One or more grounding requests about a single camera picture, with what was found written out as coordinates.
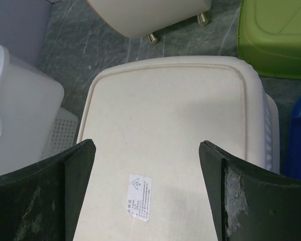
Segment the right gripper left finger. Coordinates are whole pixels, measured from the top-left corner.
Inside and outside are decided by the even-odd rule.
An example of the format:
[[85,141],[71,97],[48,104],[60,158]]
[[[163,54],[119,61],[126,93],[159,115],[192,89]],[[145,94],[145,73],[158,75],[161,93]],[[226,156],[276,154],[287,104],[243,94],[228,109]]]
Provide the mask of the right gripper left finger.
[[86,139],[0,176],[0,240],[73,240],[96,146]]

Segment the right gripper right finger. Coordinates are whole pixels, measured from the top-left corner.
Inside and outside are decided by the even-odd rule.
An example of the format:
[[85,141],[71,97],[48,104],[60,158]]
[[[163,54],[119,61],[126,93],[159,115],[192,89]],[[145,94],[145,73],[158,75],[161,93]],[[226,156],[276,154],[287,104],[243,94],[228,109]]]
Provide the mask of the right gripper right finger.
[[301,240],[301,181],[210,141],[200,143],[199,158],[218,240]]

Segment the blue plastic tub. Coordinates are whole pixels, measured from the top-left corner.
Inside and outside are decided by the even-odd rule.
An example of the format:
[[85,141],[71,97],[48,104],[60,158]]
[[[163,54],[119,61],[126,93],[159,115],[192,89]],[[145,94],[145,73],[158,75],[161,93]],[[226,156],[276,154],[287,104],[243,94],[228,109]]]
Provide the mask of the blue plastic tub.
[[285,175],[301,180],[301,97],[291,111]]

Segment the white perforated basket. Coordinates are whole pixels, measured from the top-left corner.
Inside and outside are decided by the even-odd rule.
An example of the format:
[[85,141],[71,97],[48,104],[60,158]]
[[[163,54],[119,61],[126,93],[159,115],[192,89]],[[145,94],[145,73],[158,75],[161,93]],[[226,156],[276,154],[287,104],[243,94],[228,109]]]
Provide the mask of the white perforated basket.
[[72,147],[75,142],[77,126],[78,117],[66,109],[59,108],[41,159],[49,158]]

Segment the white plastic basket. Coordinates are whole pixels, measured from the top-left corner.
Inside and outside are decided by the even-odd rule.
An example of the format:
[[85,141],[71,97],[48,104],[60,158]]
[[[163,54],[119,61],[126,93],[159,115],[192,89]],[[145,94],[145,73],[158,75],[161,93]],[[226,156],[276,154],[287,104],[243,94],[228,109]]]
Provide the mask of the white plastic basket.
[[0,45],[0,175],[41,159],[62,85]]

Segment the cream perforated laundry basket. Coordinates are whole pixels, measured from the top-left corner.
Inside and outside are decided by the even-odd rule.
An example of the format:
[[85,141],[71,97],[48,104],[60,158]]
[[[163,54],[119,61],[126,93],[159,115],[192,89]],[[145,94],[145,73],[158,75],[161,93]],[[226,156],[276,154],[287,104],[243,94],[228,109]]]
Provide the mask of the cream perforated laundry basket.
[[278,109],[235,57],[180,56],[108,68],[78,134],[95,160],[75,240],[216,240],[199,145],[280,169]]

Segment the green plastic tub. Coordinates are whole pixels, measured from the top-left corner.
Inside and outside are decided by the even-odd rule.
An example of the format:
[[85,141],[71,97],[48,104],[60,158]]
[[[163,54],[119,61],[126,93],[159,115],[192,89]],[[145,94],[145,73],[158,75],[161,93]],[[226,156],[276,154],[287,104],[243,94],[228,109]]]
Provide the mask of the green plastic tub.
[[242,1],[237,52],[260,75],[301,79],[301,0]]

